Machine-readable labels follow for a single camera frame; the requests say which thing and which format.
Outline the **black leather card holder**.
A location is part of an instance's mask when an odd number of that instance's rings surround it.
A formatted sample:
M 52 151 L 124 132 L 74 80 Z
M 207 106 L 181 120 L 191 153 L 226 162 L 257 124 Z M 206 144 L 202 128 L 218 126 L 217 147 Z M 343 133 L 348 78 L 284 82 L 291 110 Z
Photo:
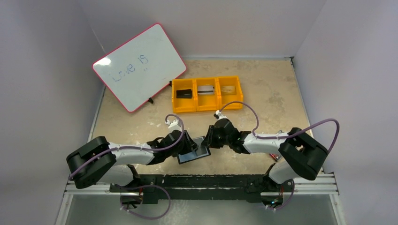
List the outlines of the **black leather card holder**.
M 193 160 L 197 160 L 200 158 L 204 158 L 207 156 L 211 155 L 210 149 L 206 146 L 202 146 L 201 143 L 204 140 L 204 136 L 196 137 L 193 139 L 193 141 L 197 144 L 198 148 L 196 150 L 193 150 L 189 153 L 184 153 L 184 154 L 178 154 L 177 155 L 177 160 L 179 164 L 184 164 L 191 162 Z

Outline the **yellow three-compartment tray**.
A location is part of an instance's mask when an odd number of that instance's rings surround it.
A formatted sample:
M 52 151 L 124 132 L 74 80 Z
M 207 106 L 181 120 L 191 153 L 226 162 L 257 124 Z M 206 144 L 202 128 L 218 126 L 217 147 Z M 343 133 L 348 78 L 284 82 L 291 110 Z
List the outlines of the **yellow three-compartment tray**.
M 171 104 L 174 113 L 195 113 L 225 109 L 241 109 L 244 95 L 238 76 L 174 79 Z

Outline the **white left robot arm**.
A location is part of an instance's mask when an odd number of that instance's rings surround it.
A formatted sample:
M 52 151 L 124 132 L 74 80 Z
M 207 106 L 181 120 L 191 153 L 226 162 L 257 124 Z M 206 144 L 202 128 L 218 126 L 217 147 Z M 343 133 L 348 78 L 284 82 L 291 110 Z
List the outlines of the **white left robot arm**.
M 168 157 L 177 157 L 196 150 L 203 137 L 191 138 L 187 131 L 174 130 L 165 137 L 158 137 L 141 146 L 108 142 L 98 136 L 70 153 L 66 162 L 70 170 L 69 180 L 76 188 L 83 189 L 111 178 L 109 170 L 129 164 L 156 165 Z

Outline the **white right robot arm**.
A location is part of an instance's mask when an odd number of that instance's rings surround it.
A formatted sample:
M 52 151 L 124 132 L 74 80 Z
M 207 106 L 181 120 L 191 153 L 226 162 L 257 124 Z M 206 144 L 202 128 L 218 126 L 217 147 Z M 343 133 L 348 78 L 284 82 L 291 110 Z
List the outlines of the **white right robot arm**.
M 213 149 L 228 146 L 238 154 L 282 156 L 283 161 L 271 165 L 263 179 L 270 191 L 296 177 L 315 180 L 329 154 L 322 144 L 298 127 L 288 133 L 255 136 L 251 131 L 239 131 L 227 118 L 209 126 L 201 145 Z

